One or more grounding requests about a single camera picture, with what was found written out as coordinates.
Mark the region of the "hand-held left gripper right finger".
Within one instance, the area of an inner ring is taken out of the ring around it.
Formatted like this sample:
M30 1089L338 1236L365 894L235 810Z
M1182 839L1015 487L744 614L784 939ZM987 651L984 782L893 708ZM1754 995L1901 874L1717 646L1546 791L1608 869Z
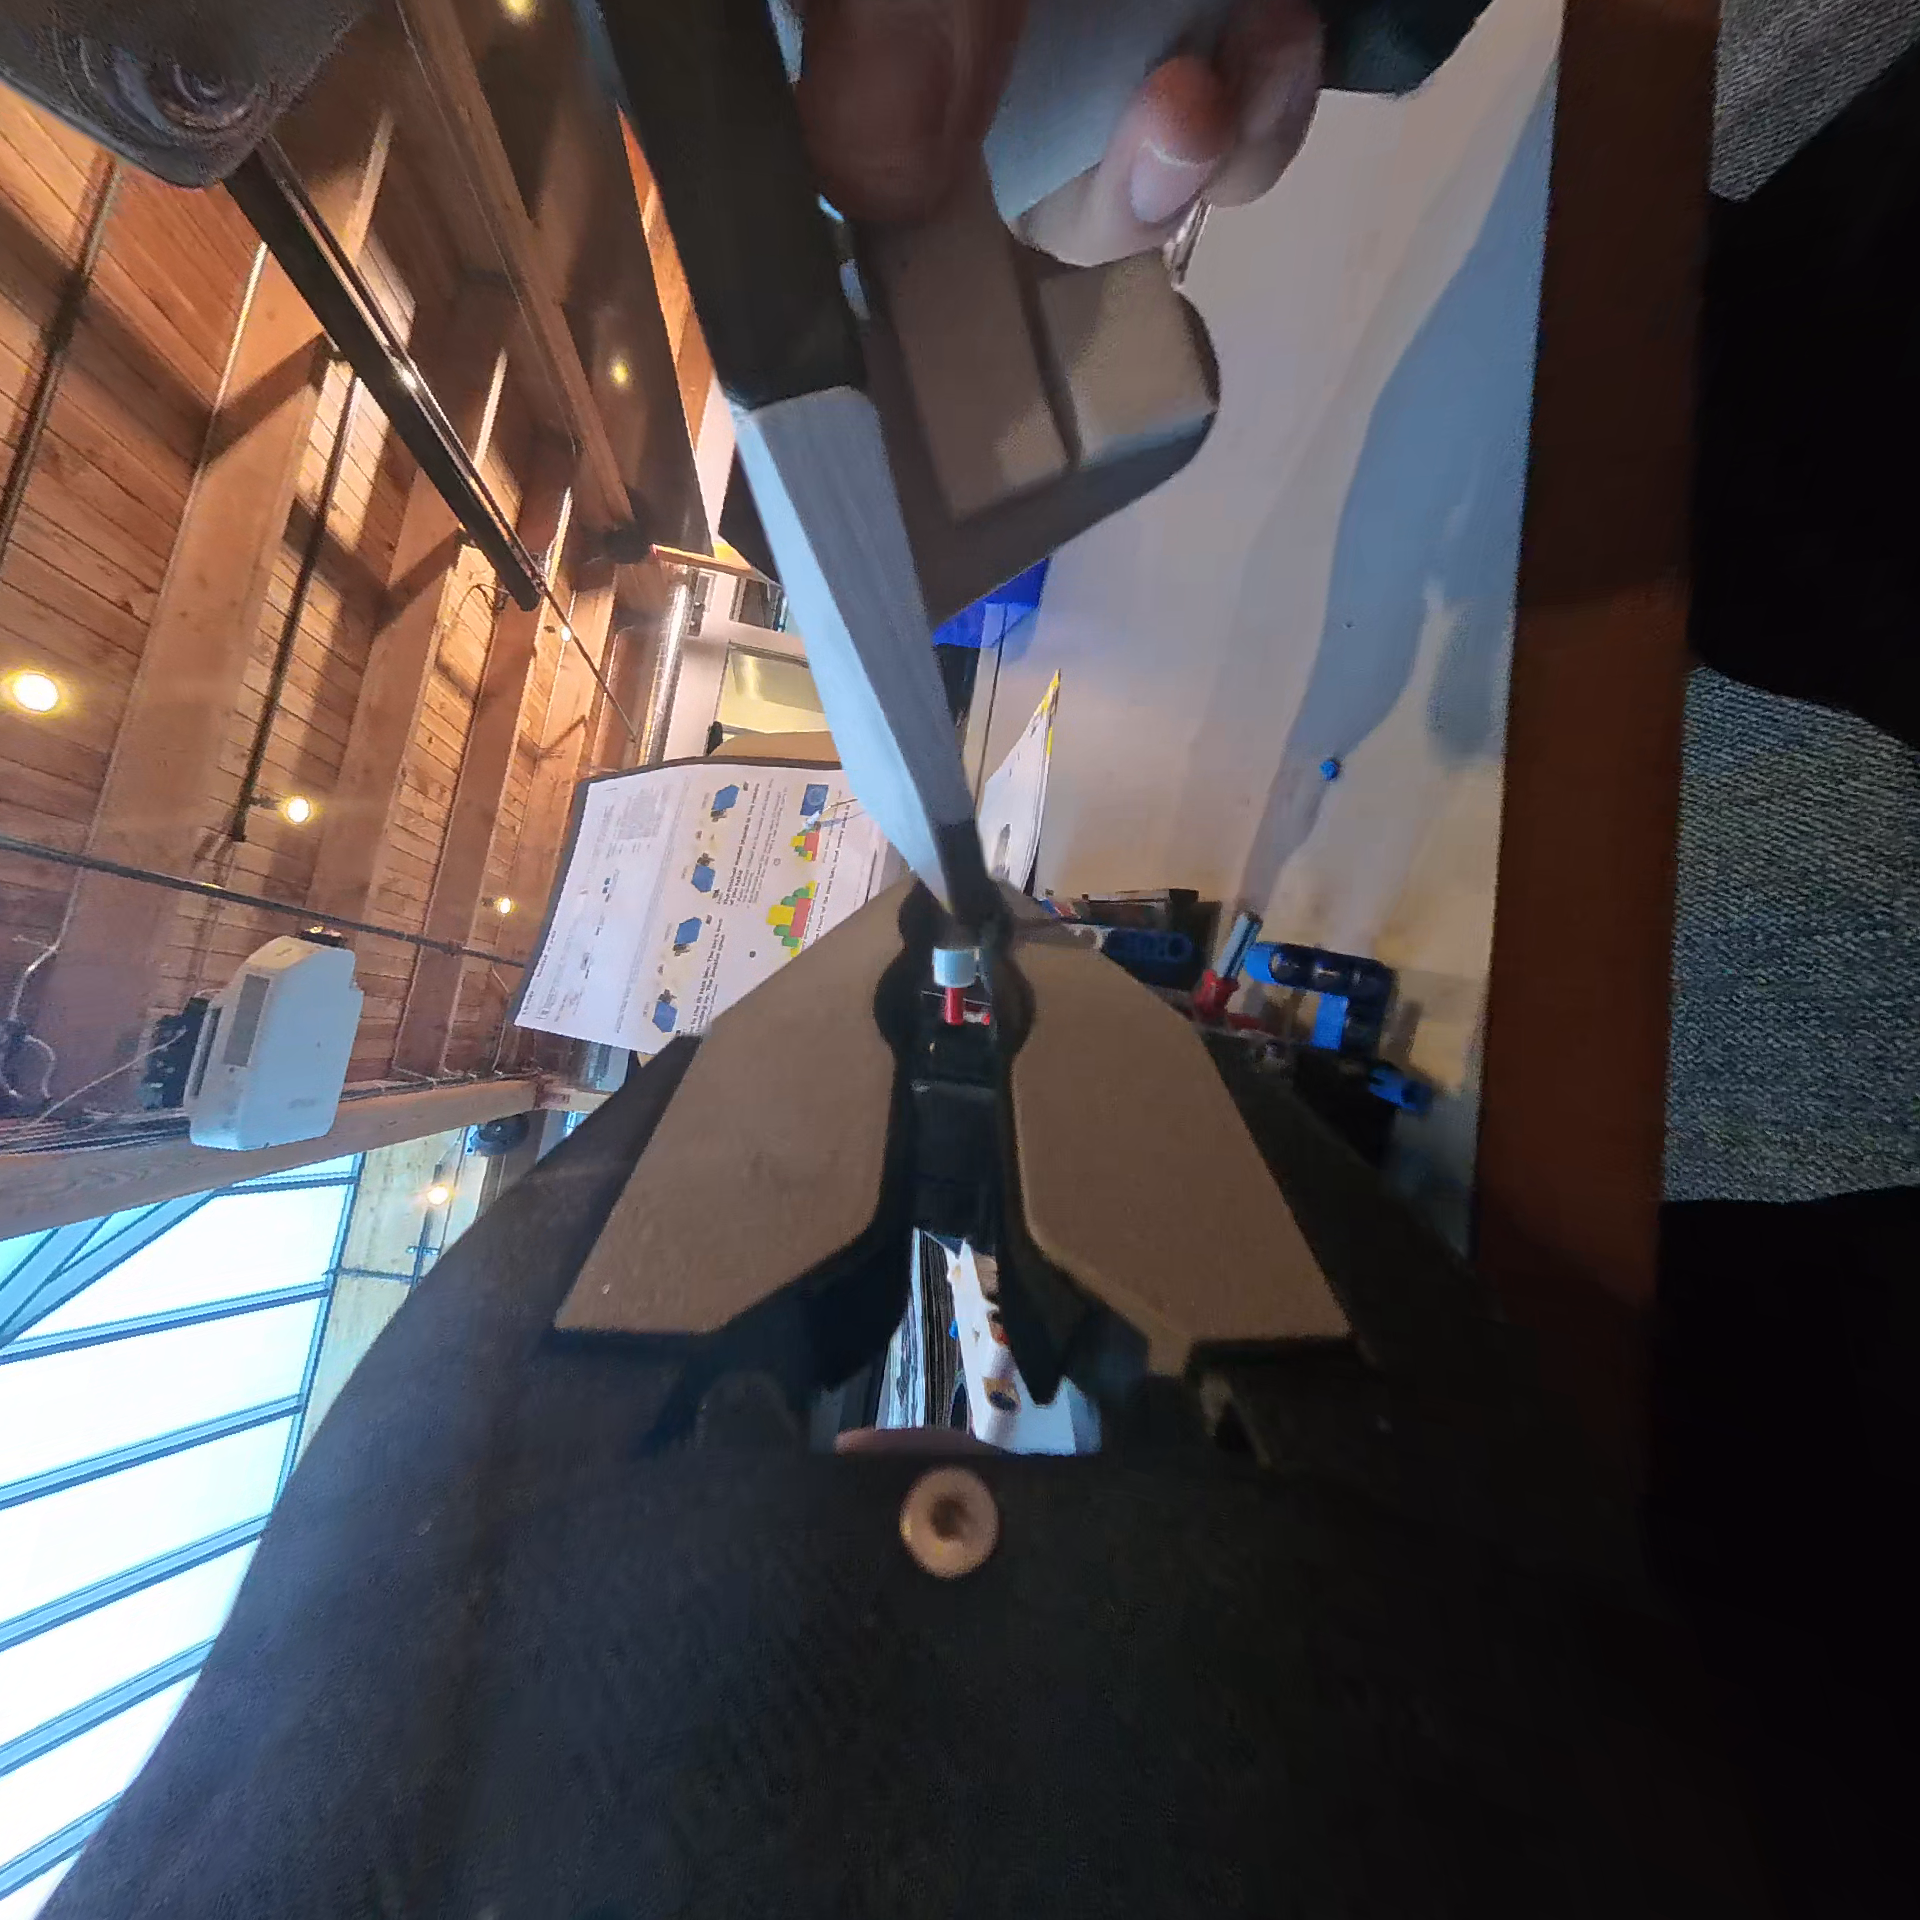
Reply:
M998 1313L1037 1401L1117 1410L1352 1322L1192 1022L1023 895L991 946Z

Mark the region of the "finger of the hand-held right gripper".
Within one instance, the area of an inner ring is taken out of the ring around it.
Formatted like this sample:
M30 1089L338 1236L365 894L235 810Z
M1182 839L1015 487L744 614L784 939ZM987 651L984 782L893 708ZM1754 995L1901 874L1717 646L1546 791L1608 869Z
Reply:
M855 799L958 927L994 924L879 417L827 389L734 409L736 455Z

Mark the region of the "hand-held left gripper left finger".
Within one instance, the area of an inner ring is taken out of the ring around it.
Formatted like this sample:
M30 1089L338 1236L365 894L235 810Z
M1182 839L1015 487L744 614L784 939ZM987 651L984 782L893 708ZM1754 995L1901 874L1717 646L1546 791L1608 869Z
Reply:
M792 1410L874 1359L904 1295L909 1100L938 902L898 879L691 1052L550 1332L675 1359L672 1410L760 1377Z

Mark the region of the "toy brick race car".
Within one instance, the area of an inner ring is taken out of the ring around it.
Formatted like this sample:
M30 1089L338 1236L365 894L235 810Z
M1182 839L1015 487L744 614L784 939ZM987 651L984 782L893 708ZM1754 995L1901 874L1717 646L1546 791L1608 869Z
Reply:
M1386 1171L1397 1117L1428 1114L1431 1081L1386 1057L1392 966L1267 939L1259 915L1223 915L1183 886L1043 894L1036 906L1196 1028L1248 1121L1286 1090L1367 1167Z

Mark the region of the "white beam assembly with pins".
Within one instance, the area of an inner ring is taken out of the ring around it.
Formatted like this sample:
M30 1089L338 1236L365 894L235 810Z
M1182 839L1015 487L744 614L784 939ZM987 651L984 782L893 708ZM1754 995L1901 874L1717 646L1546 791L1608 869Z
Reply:
M984 1073L1002 1022L991 986L991 949L935 946L917 1007L917 1053L943 1073Z

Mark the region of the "grey desk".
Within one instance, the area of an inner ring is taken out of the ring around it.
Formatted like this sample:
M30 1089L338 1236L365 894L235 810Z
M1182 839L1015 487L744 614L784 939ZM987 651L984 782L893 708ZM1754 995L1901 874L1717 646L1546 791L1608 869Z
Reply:
M1404 100L1328 97L1198 241L1213 434L1055 557L984 749L1058 673L1043 883L1402 973L1442 1094L1402 1171L1589 1364L1660 1262L1717 27L1491 5Z

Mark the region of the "person's right hand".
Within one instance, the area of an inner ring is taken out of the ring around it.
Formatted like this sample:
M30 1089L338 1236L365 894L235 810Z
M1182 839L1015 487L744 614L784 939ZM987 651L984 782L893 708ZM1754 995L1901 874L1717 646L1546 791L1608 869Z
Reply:
M797 5L807 156L842 212L915 223L955 189L991 125L1020 2ZM1098 165L1043 196L1022 241L1074 267L1160 252L1198 202L1256 202L1307 139L1326 31L1310 5L1236 5L1208 50L1143 76Z

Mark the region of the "yellow-cornered white booklet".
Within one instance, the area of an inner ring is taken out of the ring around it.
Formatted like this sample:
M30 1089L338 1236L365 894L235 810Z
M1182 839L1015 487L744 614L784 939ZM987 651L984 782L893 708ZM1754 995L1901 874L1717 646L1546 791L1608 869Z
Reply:
M1030 889L1039 857L1061 692L1063 677L1055 673L1015 747L983 783L976 807L976 827L989 877L1022 894Z

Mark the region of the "toy car instruction booklet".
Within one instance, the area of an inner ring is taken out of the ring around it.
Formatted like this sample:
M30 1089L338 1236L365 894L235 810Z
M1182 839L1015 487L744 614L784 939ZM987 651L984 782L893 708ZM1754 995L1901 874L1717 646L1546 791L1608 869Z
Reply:
M917 1235L903 1318L879 1364L866 1443L917 1450L1082 1457L1098 1415L1070 1383L1037 1398L1020 1374L998 1269L970 1242Z

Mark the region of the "printed instruction sheet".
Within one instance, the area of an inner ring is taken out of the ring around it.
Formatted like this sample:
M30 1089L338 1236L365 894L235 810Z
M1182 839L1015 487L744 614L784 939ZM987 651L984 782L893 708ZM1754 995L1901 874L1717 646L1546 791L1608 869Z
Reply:
M896 875L834 765L680 758L580 782L511 1020L650 1059Z

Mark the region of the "white projector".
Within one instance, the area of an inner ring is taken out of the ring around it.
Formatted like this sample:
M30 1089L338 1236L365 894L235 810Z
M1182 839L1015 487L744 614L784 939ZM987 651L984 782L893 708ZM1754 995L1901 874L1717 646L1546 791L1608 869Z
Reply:
M248 1151L323 1139L362 1013L348 946L278 935L254 949L207 1004L182 1093L189 1142Z

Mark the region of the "large bright window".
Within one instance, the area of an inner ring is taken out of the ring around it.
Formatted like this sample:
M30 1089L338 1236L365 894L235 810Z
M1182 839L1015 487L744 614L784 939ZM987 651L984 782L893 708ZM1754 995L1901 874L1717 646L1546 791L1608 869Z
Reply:
M228 1618L293 1470L359 1172L5 1239L5 1916L44 1906Z

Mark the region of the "black ceiling rail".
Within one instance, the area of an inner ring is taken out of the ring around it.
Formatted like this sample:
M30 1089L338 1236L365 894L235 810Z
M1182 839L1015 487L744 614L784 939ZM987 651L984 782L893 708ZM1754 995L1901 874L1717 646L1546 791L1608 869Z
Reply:
M467 539L520 611L544 601L544 577L499 507L448 411L396 325L380 309L344 244L320 218L278 141L267 135L226 179L228 196L311 309L331 348L367 389L399 444Z

